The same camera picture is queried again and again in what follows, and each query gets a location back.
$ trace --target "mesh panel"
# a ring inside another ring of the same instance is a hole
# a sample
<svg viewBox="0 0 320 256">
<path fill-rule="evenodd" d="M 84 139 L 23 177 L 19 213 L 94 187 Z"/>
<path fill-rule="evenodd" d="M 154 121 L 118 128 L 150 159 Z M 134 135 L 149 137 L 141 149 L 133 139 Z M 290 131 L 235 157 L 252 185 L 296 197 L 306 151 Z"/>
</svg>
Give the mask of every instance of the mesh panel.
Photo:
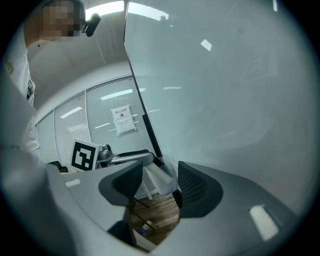
<svg viewBox="0 0 320 256">
<path fill-rule="evenodd" d="M 142 182 L 142 164 L 127 171 L 112 181 L 112 185 L 122 195 L 132 200 Z"/>
<path fill-rule="evenodd" d="M 178 183 L 182 190 L 182 206 L 199 200 L 206 194 L 207 183 L 200 177 L 179 165 Z"/>
</svg>

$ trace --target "floor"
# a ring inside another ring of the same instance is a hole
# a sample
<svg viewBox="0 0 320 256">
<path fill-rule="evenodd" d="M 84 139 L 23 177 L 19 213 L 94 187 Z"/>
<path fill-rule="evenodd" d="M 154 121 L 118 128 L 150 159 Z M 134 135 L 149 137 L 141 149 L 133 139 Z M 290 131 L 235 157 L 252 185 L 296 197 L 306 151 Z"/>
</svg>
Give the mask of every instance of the floor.
<svg viewBox="0 0 320 256">
<path fill-rule="evenodd" d="M 145 238 L 155 245 L 160 244 L 170 232 L 177 226 L 179 221 L 179 208 L 172 194 L 162 196 L 160 194 L 152 195 L 153 200 L 147 197 L 140 200 L 149 208 L 146 208 L 139 202 L 135 203 L 134 211 L 139 214 L 145 221 L 152 222 L 152 227 L 146 232 Z M 132 228 L 139 232 L 144 225 L 134 214 L 130 214 Z"/>
</svg>

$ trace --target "white wall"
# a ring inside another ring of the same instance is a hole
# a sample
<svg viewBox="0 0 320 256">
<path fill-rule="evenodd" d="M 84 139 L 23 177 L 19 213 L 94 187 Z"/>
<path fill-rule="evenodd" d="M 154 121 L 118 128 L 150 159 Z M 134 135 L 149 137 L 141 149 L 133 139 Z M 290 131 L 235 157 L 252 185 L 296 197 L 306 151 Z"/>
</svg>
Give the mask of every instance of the white wall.
<svg viewBox="0 0 320 256">
<path fill-rule="evenodd" d="M 135 2 L 169 17 L 129 13 L 125 28 L 162 154 L 248 178 L 303 213 L 318 182 L 320 79 L 301 28 L 272 0 Z"/>
<path fill-rule="evenodd" d="M 127 61 L 93 67 L 90 71 L 86 65 L 79 66 L 74 73 L 64 74 L 50 84 L 43 95 L 37 99 L 34 103 L 36 108 L 34 121 L 40 121 L 54 107 L 89 87 L 127 75 L 131 75 Z"/>
</svg>

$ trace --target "paper sign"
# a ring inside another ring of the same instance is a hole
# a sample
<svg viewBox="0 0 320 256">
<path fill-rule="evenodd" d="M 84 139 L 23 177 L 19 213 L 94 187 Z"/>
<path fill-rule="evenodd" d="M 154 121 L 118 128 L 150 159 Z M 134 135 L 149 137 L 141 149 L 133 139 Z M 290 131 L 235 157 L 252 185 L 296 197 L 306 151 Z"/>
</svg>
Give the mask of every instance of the paper sign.
<svg viewBox="0 0 320 256">
<path fill-rule="evenodd" d="M 122 107 L 113 108 L 111 111 L 117 135 L 137 129 L 128 104 Z"/>
<path fill-rule="evenodd" d="M 129 105 L 125 105 L 118 108 L 111 109 L 113 121 L 119 121 L 128 117 L 131 117 L 131 111 Z"/>
<path fill-rule="evenodd" d="M 136 129 L 134 120 L 131 116 L 122 120 L 115 121 L 114 124 L 118 135 Z"/>
</svg>

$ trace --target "glass panel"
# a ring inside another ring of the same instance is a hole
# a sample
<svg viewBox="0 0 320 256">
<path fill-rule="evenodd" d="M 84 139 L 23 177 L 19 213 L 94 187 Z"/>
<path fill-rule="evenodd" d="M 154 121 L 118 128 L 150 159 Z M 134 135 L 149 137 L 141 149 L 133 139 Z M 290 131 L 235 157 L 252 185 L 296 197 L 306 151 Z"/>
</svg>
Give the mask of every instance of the glass panel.
<svg viewBox="0 0 320 256">
<path fill-rule="evenodd" d="M 129 104 L 136 130 L 130 130 L 117 136 L 111 109 Z M 93 143 L 109 144 L 114 154 L 130 151 L 149 150 L 154 153 L 144 120 L 137 89 L 132 78 L 115 81 L 86 92 L 88 125 Z M 155 189 L 145 168 L 143 181 L 149 191 Z M 140 187 L 136 196 L 144 194 Z"/>
<path fill-rule="evenodd" d="M 44 163 L 59 161 L 54 132 L 54 112 L 52 111 L 39 123 L 38 140 L 40 144 L 40 155 Z"/>
<path fill-rule="evenodd" d="M 60 163 L 68 171 L 75 171 L 70 167 L 70 156 L 74 139 L 91 142 L 85 106 L 85 94 L 81 94 L 54 111 L 54 132 L 56 148 Z"/>
<path fill-rule="evenodd" d="M 135 0 L 125 46 L 163 155 L 246 177 L 304 212 L 318 164 L 318 64 L 283 9 Z"/>
</svg>

